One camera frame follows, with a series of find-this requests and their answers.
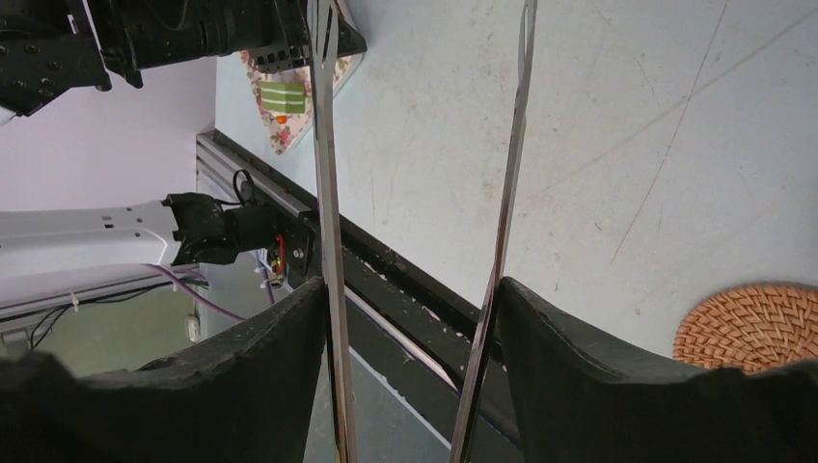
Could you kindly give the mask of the stainless steel serving tongs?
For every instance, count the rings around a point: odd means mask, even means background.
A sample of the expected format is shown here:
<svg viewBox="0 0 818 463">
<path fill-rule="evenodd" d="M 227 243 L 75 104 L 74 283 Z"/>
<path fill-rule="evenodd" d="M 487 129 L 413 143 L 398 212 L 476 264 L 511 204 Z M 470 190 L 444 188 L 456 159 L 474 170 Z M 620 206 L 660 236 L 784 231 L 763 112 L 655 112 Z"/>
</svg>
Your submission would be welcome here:
<svg viewBox="0 0 818 463">
<path fill-rule="evenodd" d="M 480 394 L 484 383 L 489 345 L 497 319 L 494 298 L 504 274 L 507 245 L 516 198 L 527 108 L 532 81 L 532 61 L 538 4 L 524 4 L 518 43 L 518 86 L 504 174 L 504 188 L 494 260 L 477 320 L 464 385 L 451 440 L 450 461 L 471 459 L 477 428 Z M 331 1 L 307 4 L 310 73 L 313 100 L 314 158 L 321 238 L 321 271 L 329 290 L 330 333 L 327 337 L 330 379 L 333 387 L 336 457 L 340 462 L 357 459 L 357 436 L 349 371 L 347 310 L 343 294 L 341 217 L 334 136 L 333 76 L 338 60 L 341 18 Z"/>
</svg>

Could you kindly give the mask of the green striped cake slice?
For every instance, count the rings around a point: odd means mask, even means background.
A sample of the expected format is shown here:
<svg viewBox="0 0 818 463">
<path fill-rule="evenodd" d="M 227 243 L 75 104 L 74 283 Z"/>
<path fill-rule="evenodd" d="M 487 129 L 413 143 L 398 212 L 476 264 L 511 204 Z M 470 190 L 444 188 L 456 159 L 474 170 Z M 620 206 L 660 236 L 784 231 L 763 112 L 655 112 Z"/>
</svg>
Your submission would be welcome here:
<svg viewBox="0 0 818 463">
<path fill-rule="evenodd" d="M 305 114 L 307 92 L 302 84 L 261 81 L 259 83 L 261 108 L 283 114 Z"/>
</svg>

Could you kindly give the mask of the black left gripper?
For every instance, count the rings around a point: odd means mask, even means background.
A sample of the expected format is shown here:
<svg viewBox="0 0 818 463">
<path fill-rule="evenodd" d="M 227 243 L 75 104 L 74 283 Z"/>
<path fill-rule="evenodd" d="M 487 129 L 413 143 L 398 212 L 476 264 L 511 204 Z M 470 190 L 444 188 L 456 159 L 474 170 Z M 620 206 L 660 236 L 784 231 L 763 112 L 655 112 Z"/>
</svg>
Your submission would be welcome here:
<svg viewBox="0 0 818 463">
<path fill-rule="evenodd" d="M 312 60 L 305 1 L 63 1 L 1 4 L 1 115 L 30 117 L 70 89 L 143 87 L 142 72 L 249 52 L 266 72 Z"/>
</svg>

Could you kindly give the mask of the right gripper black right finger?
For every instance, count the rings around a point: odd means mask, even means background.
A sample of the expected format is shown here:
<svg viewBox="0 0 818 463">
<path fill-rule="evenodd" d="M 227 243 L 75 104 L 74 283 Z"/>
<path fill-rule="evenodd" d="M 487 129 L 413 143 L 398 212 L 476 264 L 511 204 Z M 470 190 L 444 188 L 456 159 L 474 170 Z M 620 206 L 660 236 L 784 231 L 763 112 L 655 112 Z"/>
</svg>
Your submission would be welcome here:
<svg viewBox="0 0 818 463">
<path fill-rule="evenodd" d="M 513 278 L 497 333 L 528 462 L 813 462 L 817 365 L 748 374 L 654 354 Z"/>
</svg>

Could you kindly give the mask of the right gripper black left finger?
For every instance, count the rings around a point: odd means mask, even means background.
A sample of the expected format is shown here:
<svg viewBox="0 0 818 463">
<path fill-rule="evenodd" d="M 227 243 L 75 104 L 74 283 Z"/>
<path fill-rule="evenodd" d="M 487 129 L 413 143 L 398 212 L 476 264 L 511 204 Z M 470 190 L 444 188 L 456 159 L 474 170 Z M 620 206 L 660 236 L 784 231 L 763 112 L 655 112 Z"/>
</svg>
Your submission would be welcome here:
<svg viewBox="0 0 818 463">
<path fill-rule="evenodd" d="M 313 278 L 269 309 L 133 371 L 1 363 L 5 462 L 299 462 L 325 344 Z"/>
</svg>

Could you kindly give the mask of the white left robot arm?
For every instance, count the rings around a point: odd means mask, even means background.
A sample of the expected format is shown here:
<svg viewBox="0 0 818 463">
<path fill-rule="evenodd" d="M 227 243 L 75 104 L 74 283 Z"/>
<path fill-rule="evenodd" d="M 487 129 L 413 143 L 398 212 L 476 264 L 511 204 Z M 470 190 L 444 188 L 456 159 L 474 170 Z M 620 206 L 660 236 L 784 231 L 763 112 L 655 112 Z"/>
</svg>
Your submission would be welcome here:
<svg viewBox="0 0 818 463">
<path fill-rule="evenodd" d="M 65 92 L 133 87 L 148 68 L 249 53 L 263 71 L 363 53 L 364 37 L 334 1 L 5 1 L 1 5 L 2 121 L 30 117 Z M 106 265 L 231 264 L 262 250 L 275 275 L 297 250 L 296 222 L 256 197 L 246 170 L 235 202 L 171 194 L 108 209 L 5 212 L 1 276 Z"/>
</svg>

